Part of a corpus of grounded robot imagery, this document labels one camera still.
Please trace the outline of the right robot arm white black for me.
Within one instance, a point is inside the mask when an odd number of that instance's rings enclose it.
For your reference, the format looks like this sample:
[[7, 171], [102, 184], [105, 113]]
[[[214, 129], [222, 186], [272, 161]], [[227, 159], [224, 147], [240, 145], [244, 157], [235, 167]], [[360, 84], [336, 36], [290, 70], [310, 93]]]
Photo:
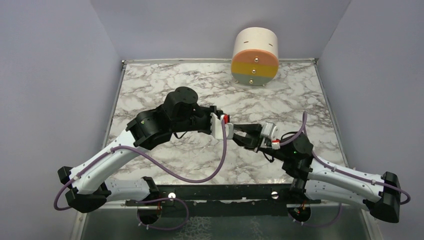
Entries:
[[232, 139], [240, 147], [263, 153], [269, 162], [279, 160], [282, 169], [293, 178], [289, 199], [326, 200], [356, 206], [376, 219], [400, 221], [401, 186], [395, 173], [366, 173], [340, 166], [317, 156], [313, 144], [302, 131], [291, 131], [277, 137], [273, 123], [236, 124]]

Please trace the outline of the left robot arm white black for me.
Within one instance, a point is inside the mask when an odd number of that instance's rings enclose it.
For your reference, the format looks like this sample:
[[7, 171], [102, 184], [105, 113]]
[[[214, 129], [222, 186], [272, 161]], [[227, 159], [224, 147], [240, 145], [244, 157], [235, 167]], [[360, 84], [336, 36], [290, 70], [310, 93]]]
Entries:
[[226, 141], [226, 124], [230, 118], [216, 106], [198, 105], [198, 94], [181, 86], [169, 92], [163, 104], [139, 112], [126, 128], [104, 149], [76, 167], [58, 170], [68, 209], [92, 212], [107, 202], [141, 201], [152, 205], [160, 191], [151, 177], [134, 181], [115, 180], [112, 174], [136, 157], [149, 161], [148, 151], [167, 143], [176, 133], [198, 132]]

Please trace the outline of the round tricolour drawer box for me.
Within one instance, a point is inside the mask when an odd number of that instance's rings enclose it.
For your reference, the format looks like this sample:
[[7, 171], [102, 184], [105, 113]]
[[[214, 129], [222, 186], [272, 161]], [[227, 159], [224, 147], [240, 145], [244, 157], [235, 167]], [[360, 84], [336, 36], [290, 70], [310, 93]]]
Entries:
[[230, 72], [242, 85], [263, 86], [279, 70], [278, 37], [270, 29], [248, 27], [234, 41]]

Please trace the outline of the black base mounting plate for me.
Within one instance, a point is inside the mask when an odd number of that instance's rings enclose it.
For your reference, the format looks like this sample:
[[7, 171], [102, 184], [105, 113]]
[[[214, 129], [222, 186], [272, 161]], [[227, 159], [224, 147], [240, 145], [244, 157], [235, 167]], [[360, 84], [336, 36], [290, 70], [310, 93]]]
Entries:
[[161, 202], [127, 200], [143, 216], [163, 218], [288, 215], [288, 207], [319, 204], [291, 191], [289, 183], [158, 185]]

